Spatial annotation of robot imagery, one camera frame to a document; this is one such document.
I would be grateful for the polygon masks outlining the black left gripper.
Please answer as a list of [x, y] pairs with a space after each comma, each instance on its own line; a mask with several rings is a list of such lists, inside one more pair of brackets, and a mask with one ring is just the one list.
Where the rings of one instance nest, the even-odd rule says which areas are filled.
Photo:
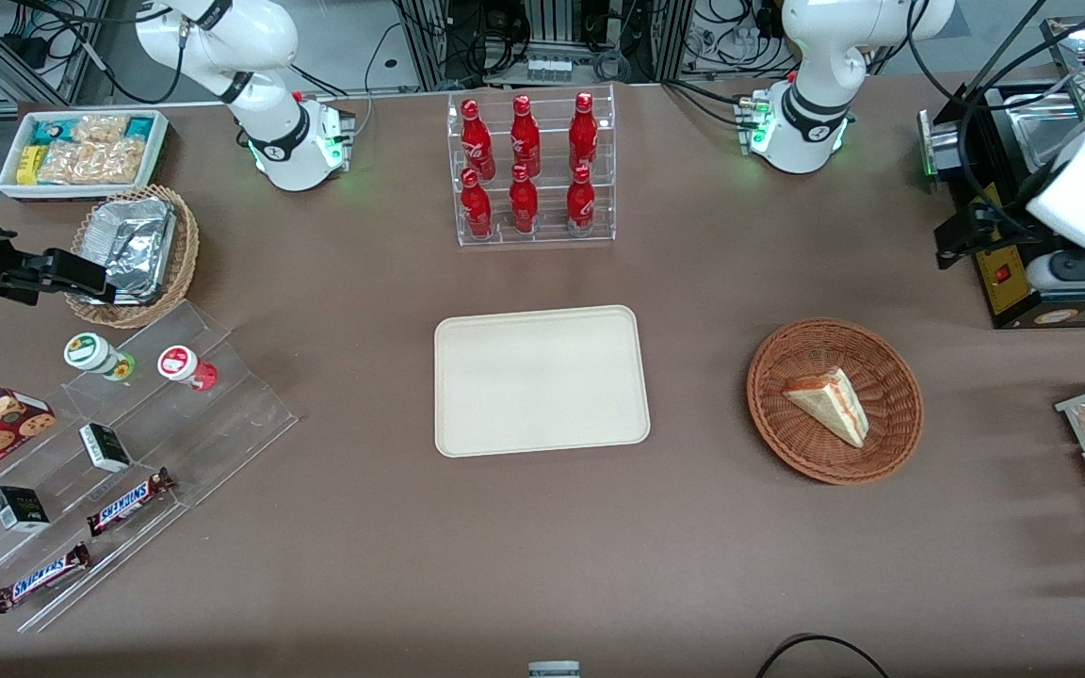
[[937, 266], [940, 270], [947, 270], [979, 253], [1017, 248], [1039, 241], [1039, 233], [1012, 223], [994, 206], [971, 202], [937, 227]]

